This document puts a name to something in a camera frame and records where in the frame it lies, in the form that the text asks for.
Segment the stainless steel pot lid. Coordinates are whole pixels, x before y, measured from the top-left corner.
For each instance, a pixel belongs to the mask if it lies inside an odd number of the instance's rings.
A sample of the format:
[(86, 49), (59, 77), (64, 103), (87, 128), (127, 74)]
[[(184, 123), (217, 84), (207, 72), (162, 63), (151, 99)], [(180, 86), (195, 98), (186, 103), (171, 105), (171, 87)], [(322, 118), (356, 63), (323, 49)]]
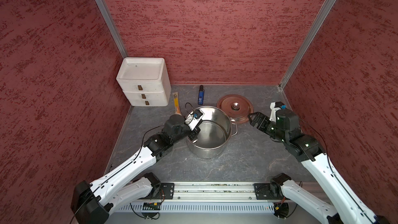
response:
[(242, 95), (228, 94), (221, 97), (217, 102), (217, 108), (221, 109), (238, 124), (249, 121), (248, 115), (254, 113), (252, 103)]

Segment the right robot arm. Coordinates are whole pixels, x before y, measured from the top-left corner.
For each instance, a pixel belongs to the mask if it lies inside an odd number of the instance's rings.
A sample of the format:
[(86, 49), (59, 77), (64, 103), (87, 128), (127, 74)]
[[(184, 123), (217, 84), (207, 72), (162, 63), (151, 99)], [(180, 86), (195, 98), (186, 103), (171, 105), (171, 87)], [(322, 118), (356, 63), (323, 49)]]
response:
[(274, 196), (285, 197), (310, 213), (323, 224), (387, 224), (386, 217), (376, 215), (345, 182), (331, 162), (326, 150), (313, 136), (304, 134), (300, 118), (286, 108), (276, 108), (272, 117), (256, 112), (248, 115), (250, 124), (285, 149), (314, 177), (330, 203), (304, 190), (284, 173), (274, 177), (270, 189)]

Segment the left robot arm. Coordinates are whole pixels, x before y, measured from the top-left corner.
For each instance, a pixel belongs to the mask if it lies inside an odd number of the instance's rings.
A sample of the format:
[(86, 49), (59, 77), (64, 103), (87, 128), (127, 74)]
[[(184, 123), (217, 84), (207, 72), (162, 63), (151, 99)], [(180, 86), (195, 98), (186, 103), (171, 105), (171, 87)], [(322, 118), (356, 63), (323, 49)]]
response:
[(79, 224), (103, 224), (117, 207), (157, 195), (160, 181), (153, 173), (145, 174), (135, 183), (131, 180), (166, 156), (175, 143), (197, 137), (203, 116), (198, 110), (188, 117), (172, 115), (161, 126), (162, 130), (143, 139), (141, 148), (124, 163), (91, 183), (85, 180), (78, 183), (70, 207), (72, 219)]

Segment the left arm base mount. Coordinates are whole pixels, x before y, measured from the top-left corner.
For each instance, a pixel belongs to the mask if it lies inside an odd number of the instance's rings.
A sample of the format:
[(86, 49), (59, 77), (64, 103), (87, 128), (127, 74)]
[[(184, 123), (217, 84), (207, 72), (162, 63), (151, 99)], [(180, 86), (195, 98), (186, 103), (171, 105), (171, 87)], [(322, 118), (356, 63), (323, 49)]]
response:
[(174, 183), (161, 182), (153, 173), (146, 173), (143, 178), (150, 181), (151, 192), (142, 199), (172, 200), (175, 191)]

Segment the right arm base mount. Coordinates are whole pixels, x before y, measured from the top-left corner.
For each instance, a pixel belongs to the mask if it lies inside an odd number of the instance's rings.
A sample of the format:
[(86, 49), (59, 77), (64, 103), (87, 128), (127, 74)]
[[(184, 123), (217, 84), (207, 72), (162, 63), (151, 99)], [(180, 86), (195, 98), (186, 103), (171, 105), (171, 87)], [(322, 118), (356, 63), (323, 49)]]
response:
[(291, 177), (285, 173), (281, 173), (273, 177), (269, 183), (255, 183), (254, 191), (257, 200), (282, 200), (284, 195), (281, 187)]

